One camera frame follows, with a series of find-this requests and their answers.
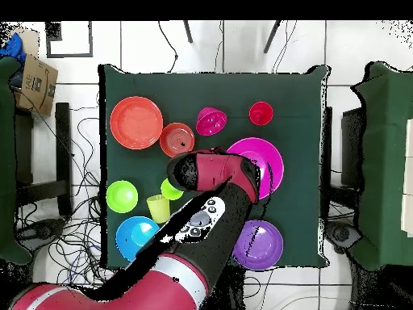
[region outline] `red plate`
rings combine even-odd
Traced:
[[[159,139],[164,120],[151,100],[131,96],[115,106],[110,124],[113,137],[125,148],[146,149]]]

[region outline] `black button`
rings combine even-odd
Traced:
[[[190,235],[191,235],[192,237],[199,237],[199,236],[201,235],[201,229],[199,229],[199,228],[192,228],[192,229],[190,230]]]

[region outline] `purple bowl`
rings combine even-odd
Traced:
[[[282,248],[282,235],[270,222],[250,220],[242,228],[233,255],[246,269],[265,270],[278,262]]]

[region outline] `blue bowl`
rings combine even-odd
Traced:
[[[159,231],[159,226],[144,216],[133,216],[122,222],[116,232],[116,246],[129,262],[138,251]]]

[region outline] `green cup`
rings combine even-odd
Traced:
[[[163,224],[170,217],[169,200],[163,195],[155,195],[146,199],[152,219],[157,224]]]
[[[121,214],[130,212],[138,203],[138,191],[128,181],[113,182],[107,188],[106,202],[114,212]]]
[[[161,193],[165,198],[170,199],[171,201],[174,201],[175,199],[179,199],[184,194],[183,191],[180,191],[177,188],[174,188],[171,185],[171,183],[169,183],[168,179],[162,182]]]

